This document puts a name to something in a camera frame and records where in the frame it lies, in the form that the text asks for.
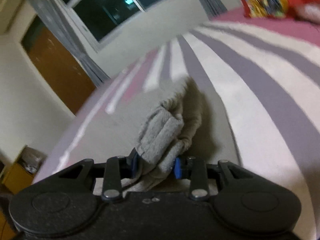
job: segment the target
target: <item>metal screw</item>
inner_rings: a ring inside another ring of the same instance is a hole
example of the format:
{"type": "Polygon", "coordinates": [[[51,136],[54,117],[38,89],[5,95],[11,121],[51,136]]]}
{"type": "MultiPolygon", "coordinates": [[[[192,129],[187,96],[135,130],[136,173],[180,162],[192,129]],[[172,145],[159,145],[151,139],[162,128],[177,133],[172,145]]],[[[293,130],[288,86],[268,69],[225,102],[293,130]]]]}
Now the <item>metal screw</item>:
{"type": "Polygon", "coordinates": [[[115,197],[118,197],[120,195],[120,192],[117,191],[116,189],[108,189],[103,193],[103,195],[106,198],[115,198],[115,197]]]}
{"type": "Polygon", "coordinates": [[[152,200],[149,199],[149,198],[145,198],[145,199],[142,200],[142,203],[144,203],[144,204],[150,204],[150,203],[152,203],[152,200]]]}
{"type": "Polygon", "coordinates": [[[208,192],[202,188],[194,189],[191,194],[195,198],[201,198],[207,196],[208,192]]]}

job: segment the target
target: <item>gray towel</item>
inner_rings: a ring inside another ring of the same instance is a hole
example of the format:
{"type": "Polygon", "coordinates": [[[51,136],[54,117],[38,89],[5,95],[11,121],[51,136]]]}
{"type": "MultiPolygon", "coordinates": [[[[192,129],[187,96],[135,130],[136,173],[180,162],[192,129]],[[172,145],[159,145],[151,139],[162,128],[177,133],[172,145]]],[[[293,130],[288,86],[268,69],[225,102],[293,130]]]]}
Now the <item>gray towel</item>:
{"type": "Polygon", "coordinates": [[[126,191],[147,191],[171,172],[177,156],[188,150],[202,121],[202,99],[193,79],[181,92],[159,103],[142,125],[136,150],[140,156],[135,179],[122,180],[126,191]]]}

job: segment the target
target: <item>striped bed sheet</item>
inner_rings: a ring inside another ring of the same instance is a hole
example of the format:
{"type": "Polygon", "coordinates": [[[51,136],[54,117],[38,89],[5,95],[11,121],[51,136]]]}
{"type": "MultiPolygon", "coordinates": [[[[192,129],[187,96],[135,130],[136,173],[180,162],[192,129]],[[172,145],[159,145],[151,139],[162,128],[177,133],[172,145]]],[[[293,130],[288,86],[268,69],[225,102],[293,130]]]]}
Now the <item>striped bed sheet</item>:
{"type": "Polygon", "coordinates": [[[292,20],[245,19],[240,11],[179,35],[99,88],[65,132],[35,181],[65,168],[98,111],[193,77],[221,97],[243,166],[292,190],[302,214],[294,232],[320,237],[320,28],[292,20]]]}

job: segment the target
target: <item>bed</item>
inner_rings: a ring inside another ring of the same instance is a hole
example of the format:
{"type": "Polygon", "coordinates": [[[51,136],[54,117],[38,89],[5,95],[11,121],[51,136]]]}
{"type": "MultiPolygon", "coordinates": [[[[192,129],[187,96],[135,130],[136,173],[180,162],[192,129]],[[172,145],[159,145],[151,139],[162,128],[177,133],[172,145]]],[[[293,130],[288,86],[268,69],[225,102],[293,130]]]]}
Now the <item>bed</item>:
{"type": "Polygon", "coordinates": [[[302,203],[294,232],[319,238],[320,27],[308,22],[247,19],[236,9],[154,49],[92,94],[35,182],[83,158],[129,154],[132,140],[104,142],[116,131],[111,117],[129,107],[142,119],[154,101],[140,109],[133,98],[187,75],[212,119],[193,154],[209,163],[228,159],[292,190],[302,203]]]}

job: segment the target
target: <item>window frame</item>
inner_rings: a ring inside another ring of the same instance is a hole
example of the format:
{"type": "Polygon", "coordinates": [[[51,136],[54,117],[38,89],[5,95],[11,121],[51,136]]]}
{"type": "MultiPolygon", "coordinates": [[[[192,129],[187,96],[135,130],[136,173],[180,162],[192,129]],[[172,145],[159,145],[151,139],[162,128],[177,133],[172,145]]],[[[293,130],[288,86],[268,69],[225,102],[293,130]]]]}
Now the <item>window frame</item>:
{"type": "Polygon", "coordinates": [[[85,37],[85,39],[94,49],[94,51],[97,53],[101,51],[106,45],[108,45],[111,41],[113,41],[121,33],[121,29],[125,25],[129,24],[135,17],[139,16],[140,13],[145,12],[145,9],[139,3],[139,1],[133,0],[133,2],[136,4],[136,6],[139,8],[140,11],[136,12],[134,15],[132,15],[131,17],[123,21],[111,32],[109,32],[106,36],[104,36],[100,41],[98,41],[73,9],[73,7],[76,6],[81,0],[70,0],[67,4],[65,4],[63,0],[56,0],[56,1],[62,7],[64,12],[69,16],[72,22],[76,25],[78,30],[85,37]]]}

